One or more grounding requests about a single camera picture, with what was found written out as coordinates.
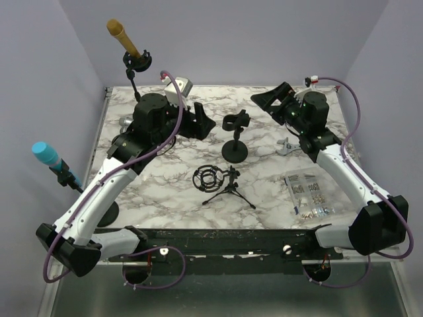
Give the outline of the black round base mic stand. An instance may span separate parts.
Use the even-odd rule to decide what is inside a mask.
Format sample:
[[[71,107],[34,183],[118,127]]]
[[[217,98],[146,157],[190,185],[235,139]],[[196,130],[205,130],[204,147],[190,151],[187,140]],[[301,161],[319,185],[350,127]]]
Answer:
[[[224,131],[232,131],[233,139],[226,142],[221,154],[223,158],[230,163],[241,163],[248,156],[247,146],[240,141],[241,133],[250,123],[250,116],[246,110],[241,110],[238,114],[229,114],[223,118],[222,128]]]

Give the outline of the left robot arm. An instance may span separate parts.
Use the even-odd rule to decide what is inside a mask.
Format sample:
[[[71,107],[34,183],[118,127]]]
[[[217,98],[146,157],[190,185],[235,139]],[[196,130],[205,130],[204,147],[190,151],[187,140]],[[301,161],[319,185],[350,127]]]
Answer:
[[[49,257],[82,277],[101,260],[127,255],[138,261],[146,255],[147,237],[132,226],[102,234],[95,230],[119,194],[175,135],[198,140],[208,136],[215,122],[201,103],[194,103],[193,109],[174,106],[159,93],[141,96],[132,123],[114,138],[102,166],[78,200],[54,224],[38,227],[36,236]]]

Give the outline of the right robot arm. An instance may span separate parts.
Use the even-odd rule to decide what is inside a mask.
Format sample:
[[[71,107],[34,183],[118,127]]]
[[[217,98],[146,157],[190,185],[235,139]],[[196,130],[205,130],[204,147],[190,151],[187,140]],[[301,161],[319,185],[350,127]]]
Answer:
[[[407,200],[378,186],[348,155],[345,144],[327,127],[330,106],[323,93],[311,87],[295,92],[283,82],[250,99],[275,122],[296,131],[301,150],[332,177],[357,210],[352,224],[323,226],[304,242],[310,258],[320,258],[334,247],[367,256],[406,240]]]

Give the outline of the black tripod shock mount stand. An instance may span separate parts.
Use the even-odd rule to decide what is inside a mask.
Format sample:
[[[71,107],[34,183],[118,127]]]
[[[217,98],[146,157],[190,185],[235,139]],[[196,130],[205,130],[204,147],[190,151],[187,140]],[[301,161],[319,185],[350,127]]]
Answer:
[[[202,205],[207,205],[219,195],[231,194],[243,199],[251,208],[256,209],[256,206],[237,190],[239,185],[236,180],[240,175],[241,173],[232,165],[227,170],[222,170],[218,166],[205,164],[194,171],[192,183],[201,192],[206,194],[215,193],[215,195],[203,201]]]

